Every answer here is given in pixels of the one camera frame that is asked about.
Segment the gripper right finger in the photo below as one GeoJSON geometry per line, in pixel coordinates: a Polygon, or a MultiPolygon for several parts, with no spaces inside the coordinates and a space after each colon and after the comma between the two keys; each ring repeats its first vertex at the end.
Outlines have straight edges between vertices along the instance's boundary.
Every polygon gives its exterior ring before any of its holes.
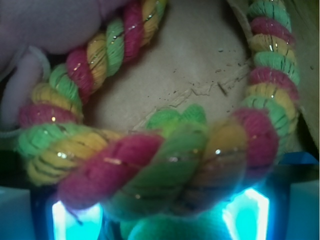
{"type": "Polygon", "coordinates": [[[248,188],[222,210],[233,240],[318,240],[318,181],[248,188]]]}

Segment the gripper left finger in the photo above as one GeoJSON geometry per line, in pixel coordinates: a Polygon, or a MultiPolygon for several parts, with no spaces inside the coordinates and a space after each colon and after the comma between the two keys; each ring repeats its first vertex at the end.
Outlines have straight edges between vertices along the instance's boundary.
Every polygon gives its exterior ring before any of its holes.
{"type": "Polygon", "coordinates": [[[2,240],[102,240],[103,222],[98,203],[70,212],[54,193],[0,188],[2,240]]]}

